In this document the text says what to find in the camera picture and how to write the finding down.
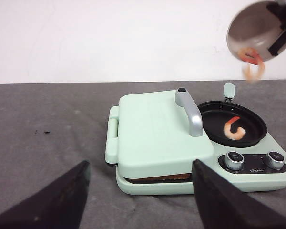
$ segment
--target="control panel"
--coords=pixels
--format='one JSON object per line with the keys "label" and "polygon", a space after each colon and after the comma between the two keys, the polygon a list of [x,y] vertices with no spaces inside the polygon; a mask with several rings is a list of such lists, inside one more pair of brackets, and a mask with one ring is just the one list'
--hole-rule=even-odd
{"label": "control panel", "polygon": [[271,151],[267,154],[240,154],[227,152],[218,158],[219,165],[234,174],[284,173],[286,164],[283,155]]}

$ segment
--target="white backdrop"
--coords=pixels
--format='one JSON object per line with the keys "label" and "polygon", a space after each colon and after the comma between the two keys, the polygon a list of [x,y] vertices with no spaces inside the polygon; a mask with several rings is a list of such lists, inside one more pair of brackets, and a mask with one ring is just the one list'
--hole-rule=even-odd
{"label": "white backdrop", "polygon": [[[0,0],[0,83],[242,79],[226,45],[254,0]],[[265,79],[286,79],[286,50]]]}

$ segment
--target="gray table surface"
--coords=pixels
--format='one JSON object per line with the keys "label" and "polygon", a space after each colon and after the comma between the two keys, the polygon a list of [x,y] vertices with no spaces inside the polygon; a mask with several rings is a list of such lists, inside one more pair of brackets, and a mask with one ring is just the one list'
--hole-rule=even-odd
{"label": "gray table surface", "polygon": [[[230,82],[236,85],[234,102],[260,115],[286,151],[286,80]],[[224,83],[0,85],[0,213],[86,159],[91,182],[81,229],[203,228],[193,195],[130,196],[119,190],[114,167],[104,161],[107,121],[125,94],[183,86],[200,104],[222,100]],[[286,188],[248,194],[286,216]]]}

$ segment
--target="toy shrimp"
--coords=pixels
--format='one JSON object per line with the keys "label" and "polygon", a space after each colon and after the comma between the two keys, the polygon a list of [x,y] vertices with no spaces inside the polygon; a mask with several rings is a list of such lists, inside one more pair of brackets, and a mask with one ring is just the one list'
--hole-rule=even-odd
{"label": "toy shrimp", "polygon": [[243,69],[245,78],[249,82],[260,80],[262,75],[264,74],[265,65],[263,59],[258,54],[257,50],[255,50],[254,48],[242,48],[238,51],[238,56],[241,60],[245,62],[258,65],[257,73],[252,74],[250,65],[248,64],[248,66]]}
{"label": "toy shrimp", "polygon": [[231,132],[231,125],[232,123],[236,122],[240,117],[235,116],[231,118],[228,122],[225,123],[224,125],[224,134],[227,138],[231,140],[240,140],[244,137],[246,130],[243,129],[242,127],[238,127],[236,133]]}

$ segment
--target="toy kitchen appliance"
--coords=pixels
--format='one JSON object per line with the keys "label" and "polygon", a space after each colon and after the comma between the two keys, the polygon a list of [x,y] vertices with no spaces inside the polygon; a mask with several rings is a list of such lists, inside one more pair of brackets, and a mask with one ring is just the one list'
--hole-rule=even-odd
{"label": "toy kitchen appliance", "polygon": [[[241,191],[286,187],[286,152],[264,121],[231,103],[234,85],[225,84],[228,102],[198,107],[185,88],[129,94],[110,109],[105,161],[116,165],[119,188],[133,195],[193,194],[192,162],[203,161]],[[246,130],[228,139],[225,123]]]}

